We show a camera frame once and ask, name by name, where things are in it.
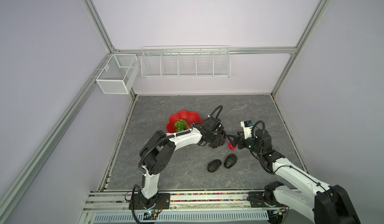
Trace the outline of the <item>red fake fruit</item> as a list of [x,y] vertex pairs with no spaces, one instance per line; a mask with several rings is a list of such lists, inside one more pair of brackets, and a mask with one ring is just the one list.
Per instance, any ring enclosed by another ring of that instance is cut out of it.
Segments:
[[229,142],[229,149],[230,150],[236,150],[237,148],[238,148],[238,146],[236,144]]

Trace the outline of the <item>purple fake grape bunch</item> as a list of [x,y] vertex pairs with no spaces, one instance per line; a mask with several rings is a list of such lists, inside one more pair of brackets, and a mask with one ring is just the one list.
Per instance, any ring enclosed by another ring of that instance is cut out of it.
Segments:
[[227,138],[227,132],[223,126],[220,126],[216,131],[212,133],[212,138],[209,143],[209,147],[215,149],[221,147]]

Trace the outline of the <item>dark fake avocado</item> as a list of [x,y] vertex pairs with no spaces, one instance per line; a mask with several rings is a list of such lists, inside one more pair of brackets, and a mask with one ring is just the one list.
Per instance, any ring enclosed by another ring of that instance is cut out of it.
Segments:
[[209,173],[214,173],[220,168],[221,165],[222,165],[221,160],[213,160],[208,164],[207,171]]
[[230,154],[229,156],[227,156],[225,162],[224,162],[224,167],[226,169],[230,169],[232,168],[238,161],[238,158],[235,154]]

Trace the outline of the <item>green fake grape bunch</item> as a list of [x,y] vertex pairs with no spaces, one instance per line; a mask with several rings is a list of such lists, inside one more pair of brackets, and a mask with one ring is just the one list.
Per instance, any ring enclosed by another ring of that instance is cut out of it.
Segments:
[[183,132],[185,130],[188,130],[190,126],[185,120],[180,120],[174,124],[174,127],[176,129],[176,133]]

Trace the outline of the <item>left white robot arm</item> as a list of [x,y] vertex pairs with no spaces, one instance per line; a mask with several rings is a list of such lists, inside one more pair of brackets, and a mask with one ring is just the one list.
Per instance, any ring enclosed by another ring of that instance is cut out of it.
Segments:
[[143,174],[139,191],[141,200],[148,203],[157,198],[160,173],[167,167],[175,151],[189,145],[211,144],[220,147],[225,142],[224,136],[221,120],[214,117],[208,117],[202,123],[178,133],[155,132],[140,151],[138,169]]

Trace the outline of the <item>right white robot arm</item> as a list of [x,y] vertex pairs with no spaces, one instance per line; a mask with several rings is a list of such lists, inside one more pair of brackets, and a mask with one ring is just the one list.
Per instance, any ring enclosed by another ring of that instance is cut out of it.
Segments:
[[270,175],[277,175],[292,184],[296,190],[275,181],[265,186],[265,205],[285,205],[315,224],[359,224],[361,221],[347,191],[339,185],[330,186],[296,167],[272,147],[267,131],[253,134],[239,132],[229,135],[231,148],[248,149]]

